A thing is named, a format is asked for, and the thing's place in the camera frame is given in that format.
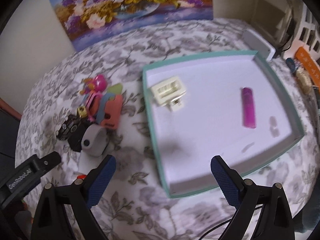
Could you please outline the pink bear toy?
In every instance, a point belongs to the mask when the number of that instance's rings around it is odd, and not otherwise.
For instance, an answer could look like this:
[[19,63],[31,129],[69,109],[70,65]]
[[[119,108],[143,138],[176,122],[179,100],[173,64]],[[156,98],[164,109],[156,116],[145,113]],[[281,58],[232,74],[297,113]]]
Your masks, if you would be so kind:
[[81,80],[81,83],[84,84],[83,89],[79,91],[81,95],[88,94],[91,91],[94,92],[103,92],[107,88],[107,80],[101,74],[96,77],[87,77]]

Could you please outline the floral tablecloth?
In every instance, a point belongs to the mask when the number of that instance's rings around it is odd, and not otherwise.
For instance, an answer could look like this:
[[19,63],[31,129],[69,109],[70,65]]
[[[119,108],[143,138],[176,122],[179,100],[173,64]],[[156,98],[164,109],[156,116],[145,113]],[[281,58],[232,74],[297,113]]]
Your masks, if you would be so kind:
[[219,189],[169,198],[161,186],[150,140],[142,69],[157,61],[202,52],[246,50],[241,20],[218,18],[162,23],[131,30],[63,60],[32,88],[20,123],[16,164],[52,151],[61,163],[24,201],[35,211],[47,183],[68,185],[100,158],[76,152],[58,135],[70,115],[95,122],[117,118],[105,129],[106,150],[116,172],[92,213],[109,239],[218,239],[235,213]]

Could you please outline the purple lighter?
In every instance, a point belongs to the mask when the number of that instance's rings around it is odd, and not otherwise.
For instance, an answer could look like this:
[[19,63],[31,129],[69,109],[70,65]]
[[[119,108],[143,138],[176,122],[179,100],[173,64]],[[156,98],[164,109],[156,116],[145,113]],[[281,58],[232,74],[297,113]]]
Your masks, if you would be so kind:
[[241,91],[241,98],[243,111],[243,125],[246,128],[255,129],[257,125],[255,119],[255,106],[252,89],[244,87]]

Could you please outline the teal-rimmed white tray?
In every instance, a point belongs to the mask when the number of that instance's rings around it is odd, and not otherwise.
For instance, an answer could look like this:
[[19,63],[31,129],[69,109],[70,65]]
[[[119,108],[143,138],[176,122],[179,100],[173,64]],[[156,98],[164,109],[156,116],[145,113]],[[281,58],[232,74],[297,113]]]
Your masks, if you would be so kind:
[[[155,102],[150,88],[178,76],[183,108]],[[256,128],[243,125],[241,91],[252,89]],[[303,125],[279,77],[254,50],[216,51],[143,68],[143,93],[159,177],[169,198],[217,187],[210,162],[219,155],[242,176],[271,163],[299,142]]]

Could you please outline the beige woven bundle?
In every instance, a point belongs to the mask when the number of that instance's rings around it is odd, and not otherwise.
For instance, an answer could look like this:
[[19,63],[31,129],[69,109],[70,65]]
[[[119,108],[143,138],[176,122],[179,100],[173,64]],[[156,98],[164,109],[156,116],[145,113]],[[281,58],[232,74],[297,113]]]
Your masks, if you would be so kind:
[[304,94],[309,94],[312,90],[312,81],[308,72],[304,68],[298,68],[296,70],[297,82]]

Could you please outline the blue patterned tape roll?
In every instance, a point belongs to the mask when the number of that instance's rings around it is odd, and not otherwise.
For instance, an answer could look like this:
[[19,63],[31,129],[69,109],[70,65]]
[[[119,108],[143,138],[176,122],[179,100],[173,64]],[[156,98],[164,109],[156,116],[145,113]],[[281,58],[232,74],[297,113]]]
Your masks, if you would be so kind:
[[286,60],[285,60],[285,63],[286,65],[288,66],[289,70],[290,70],[290,73],[291,74],[295,74],[295,72],[297,71],[297,65],[294,61],[293,58],[291,57],[288,57]]

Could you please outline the cream hair claw clip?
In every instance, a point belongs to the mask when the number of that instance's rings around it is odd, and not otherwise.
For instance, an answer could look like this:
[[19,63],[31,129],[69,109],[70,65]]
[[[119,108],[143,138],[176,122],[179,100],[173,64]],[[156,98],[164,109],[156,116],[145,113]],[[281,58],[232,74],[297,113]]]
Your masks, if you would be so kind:
[[172,112],[183,108],[182,97],[186,94],[186,87],[178,76],[163,80],[150,88],[158,106],[168,107]]

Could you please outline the orange paper sign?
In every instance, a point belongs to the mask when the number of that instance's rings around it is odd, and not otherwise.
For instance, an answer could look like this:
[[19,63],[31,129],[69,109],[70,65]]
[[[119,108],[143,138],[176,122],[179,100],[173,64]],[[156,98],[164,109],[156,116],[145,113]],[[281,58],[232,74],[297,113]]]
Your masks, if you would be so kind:
[[299,47],[295,53],[295,58],[303,65],[310,75],[313,83],[319,87],[320,71],[319,65],[312,59],[310,54],[303,48]]

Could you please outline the white rectangular box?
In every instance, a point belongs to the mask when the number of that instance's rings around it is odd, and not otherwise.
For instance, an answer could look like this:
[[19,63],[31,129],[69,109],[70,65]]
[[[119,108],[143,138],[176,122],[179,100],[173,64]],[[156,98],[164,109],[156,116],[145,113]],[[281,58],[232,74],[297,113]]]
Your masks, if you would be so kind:
[[250,49],[258,51],[266,61],[273,59],[276,49],[256,31],[246,29],[242,34],[242,39]]

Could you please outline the flower painting canvas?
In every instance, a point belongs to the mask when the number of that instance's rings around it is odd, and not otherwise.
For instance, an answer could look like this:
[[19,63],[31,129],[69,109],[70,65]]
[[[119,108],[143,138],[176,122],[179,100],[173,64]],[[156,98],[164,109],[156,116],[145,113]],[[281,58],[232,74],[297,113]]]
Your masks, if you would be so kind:
[[76,51],[147,25],[213,19],[213,0],[49,0]]

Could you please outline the white lattice shelf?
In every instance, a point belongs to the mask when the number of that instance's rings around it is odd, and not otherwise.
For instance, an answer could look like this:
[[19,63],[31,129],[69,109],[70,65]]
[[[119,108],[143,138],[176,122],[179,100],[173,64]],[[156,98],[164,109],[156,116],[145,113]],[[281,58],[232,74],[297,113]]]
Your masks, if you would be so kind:
[[313,60],[319,60],[319,23],[303,2],[298,9],[297,25],[291,47],[284,52],[284,58],[294,57],[300,47],[303,47]]

